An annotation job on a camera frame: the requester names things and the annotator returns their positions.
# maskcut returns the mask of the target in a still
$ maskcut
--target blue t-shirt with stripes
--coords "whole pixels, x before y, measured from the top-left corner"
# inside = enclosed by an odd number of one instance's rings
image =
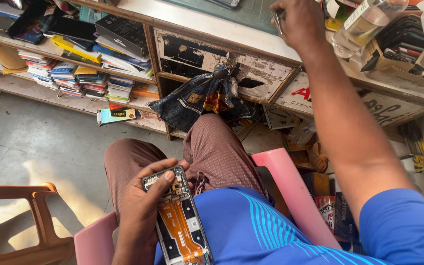
[[[424,264],[424,198],[414,190],[387,190],[364,204],[359,232],[368,256],[313,245],[254,190],[209,190],[194,201],[217,265]],[[164,264],[159,246],[155,264]]]

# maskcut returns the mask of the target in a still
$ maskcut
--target drawer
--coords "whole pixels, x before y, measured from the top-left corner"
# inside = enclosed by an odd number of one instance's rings
[[[364,104],[380,126],[386,126],[402,118],[424,113],[424,106],[356,88]],[[300,72],[276,100],[277,107],[284,107],[305,116],[313,116],[309,78]]]
[[[192,78],[210,73],[218,64],[232,66],[241,94],[269,100],[292,67],[155,28],[157,52],[162,72]]]

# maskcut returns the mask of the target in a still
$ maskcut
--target disassembled phone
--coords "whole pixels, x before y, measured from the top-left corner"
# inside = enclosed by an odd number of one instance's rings
[[[158,203],[156,231],[167,265],[212,265],[213,258],[182,166],[174,166],[142,179],[148,192],[171,170],[175,180]]]

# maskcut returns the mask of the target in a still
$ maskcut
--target plastic bottle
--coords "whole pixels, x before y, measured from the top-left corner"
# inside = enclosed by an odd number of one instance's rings
[[[408,0],[364,0],[333,35],[338,57],[349,58],[378,34],[405,8]]]

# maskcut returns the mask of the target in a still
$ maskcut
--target gray floor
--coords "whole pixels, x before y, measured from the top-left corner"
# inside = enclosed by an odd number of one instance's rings
[[[104,151],[120,138],[152,142],[168,157],[182,158],[182,140],[122,123],[98,127],[96,117],[0,94],[0,185],[52,182],[48,198],[60,237],[74,235],[113,210]],[[0,253],[38,244],[28,203],[0,200]],[[76,264],[73,259],[69,264]]]

